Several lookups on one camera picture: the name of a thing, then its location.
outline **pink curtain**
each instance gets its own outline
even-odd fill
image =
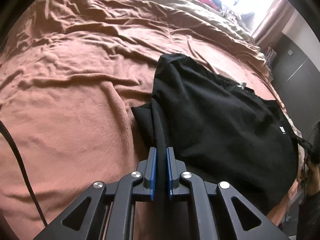
[[[294,7],[287,0],[274,0],[266,17],[260,23],[252,36],[256,45],[265,51],[272,47],[282,35],[282,30],[291,18]]]

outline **triangular cutout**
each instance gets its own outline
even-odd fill
[[[84,220],[84,216],[90,205],[91,198],[87,197],[80,203],[63,221],[62,225],[71,228],[75,231],[79,231]]]
[[[231,201],[236,209],[238,218],[244,231],[249,231],[261,225],[262,221],[247,208],[240,199],[232,197]]]

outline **pink blanket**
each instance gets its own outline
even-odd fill
[[[94,181],[119,180],[147,157],[130,108],[150,100],[163,53],[246,81],[285,111],[253,46],[183,11],[141,0],[37,0],[15,24],[0,57],[0,119],[48,222]],[[0,149],[0,210],[30,240],[43,225],[3,138]],[[151,239],[146,206],[137,207],[136,239]]]

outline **black garment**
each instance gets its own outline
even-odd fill
[[[228,181],[266,214],[296,178],[298,145],[276,101],[237,85],[190,57],[164,54],[151,103],[132,111],[145,144],[157,147],[158,169],[165,169],[165,148],[173,147],[188,171]]]
[[[320,192],[299,205],[297,240],[320,239]]]

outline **bed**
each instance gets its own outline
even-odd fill
[[[147,158],[131,107],[150,100],[164,53],[246,81],[291,122],[252,37],[196,2],[36,0],[14,25],[0,57],[0,119],[48,222],[92,182],[117,181]],[[43,224],[3,138],[0,149],[0,176],[10,178],[0,182],[0,210],[20,240],[33,239]],[[274,224],[297,188],[268,214]],[[151,239],[148,205],[137,212],[135,239]]]

